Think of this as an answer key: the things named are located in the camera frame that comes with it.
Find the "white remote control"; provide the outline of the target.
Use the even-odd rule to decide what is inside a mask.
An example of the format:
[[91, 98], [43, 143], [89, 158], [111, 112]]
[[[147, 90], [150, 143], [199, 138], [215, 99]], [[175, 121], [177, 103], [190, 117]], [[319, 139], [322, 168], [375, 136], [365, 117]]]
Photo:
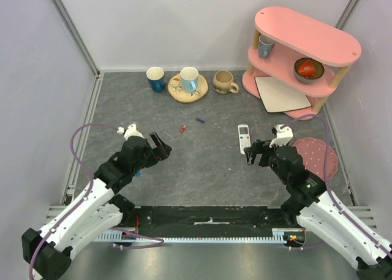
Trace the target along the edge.
[[240, 153], [245, 155], [244, 149], [251, 146], [251, 137], [249, 126], [247, 124], [240, 124], [238, 128], [238, 140]]

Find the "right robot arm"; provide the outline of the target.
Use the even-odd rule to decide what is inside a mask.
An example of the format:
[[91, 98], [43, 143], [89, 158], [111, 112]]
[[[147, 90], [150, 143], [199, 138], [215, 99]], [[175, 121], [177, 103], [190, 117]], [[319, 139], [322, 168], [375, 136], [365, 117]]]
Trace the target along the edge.
[[356, 270], [359, 279], [391, 279], [391, 242], [358, 219], [317, 175], [307, 170], [292, 146], [256, 140], [244, 149], [247, 162], [260, 155], [285, 185], [290, 198], [281, 205], [281, 221], [314, 233]]

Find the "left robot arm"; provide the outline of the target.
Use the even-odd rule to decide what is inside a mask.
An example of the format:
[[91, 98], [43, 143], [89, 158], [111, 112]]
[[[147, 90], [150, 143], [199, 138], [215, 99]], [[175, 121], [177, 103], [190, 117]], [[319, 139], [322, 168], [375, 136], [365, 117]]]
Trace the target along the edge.
[[155, 132], [149, 136], [154, 147], [138, 131], [128, 134], [121, 150], [99, 166], [70, 205], [39, 230], [25, 231], [21, 241], [29, 279], [59, 279], [76, 255], [101, 233], [133, 223], [135, 205], [120, 190], [137, 172], [167, 159], [172, 151]]

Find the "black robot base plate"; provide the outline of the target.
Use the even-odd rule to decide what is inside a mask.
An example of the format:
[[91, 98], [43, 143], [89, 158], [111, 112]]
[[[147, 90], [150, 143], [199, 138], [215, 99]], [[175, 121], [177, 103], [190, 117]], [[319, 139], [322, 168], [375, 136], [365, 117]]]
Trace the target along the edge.
[[141, 235], [166, 238], [271, 236], [272, 229], [301, 229], [279, 208], [267, 206], [138, 206], [119, 223]]

